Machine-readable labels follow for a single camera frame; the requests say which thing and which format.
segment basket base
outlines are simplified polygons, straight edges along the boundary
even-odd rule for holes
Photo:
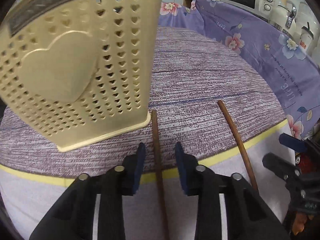
[[[83,141],[80,143],[72,144],[72,145],[69,145],[66,147],[57,146],[57,148],[58,148],[59,152],[68,152],[71,150],[75,150],[75,149],[81,148],[83,146],[87,146],[87,145],[90,145],[90,144],[93,144],[96,142],[100,142],[100,141],[109,139],[111,137],[114,137],[114,136],[117,136],[117,135],[120,135],[123,133],[131,132],[131,131],[146,127],[150,123],[150,120],[151,120],[151,115],[150,115],[150,112],[148,111],[147,119],[143,123],[139,123],[139,124],[136,124],[136,125],[133,125],[130,127],[126,127],[124,129],[117,130],[117,131],[111,132],[111,133],[107,133],[107,134],[104,134],[104,135],[101,135],[101,136],[98,136],[98,137],[95,137],[95,138],[92,138],[92,139],[89,139],[89,140],[86,140],[86,141]]]

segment heart-shaped emblem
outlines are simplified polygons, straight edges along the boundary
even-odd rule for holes
[[[66,32],[47,49],[26,54],[18,75],[33,94],[53,101],[74,102],[90,82],[98,51],[94,38],[87,33]]]

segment yellow container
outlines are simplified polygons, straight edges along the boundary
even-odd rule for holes
[[[148,125],[160,3],[20,0],[0,27],[1,98],[61,152]]]

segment gray label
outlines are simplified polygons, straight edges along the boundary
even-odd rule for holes
[[[32,0],[9,19],[11,36],[47,11],[71,0]]]

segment purple tablecloth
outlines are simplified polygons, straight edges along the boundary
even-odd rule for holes
[[[292,135],[300,139],[314,134],[320,117],[319,68],[288,36],[247,11],[215,0],[194,0],[191,9],[162,3],[159,25],[187,28],[232,49],[268,83]]]

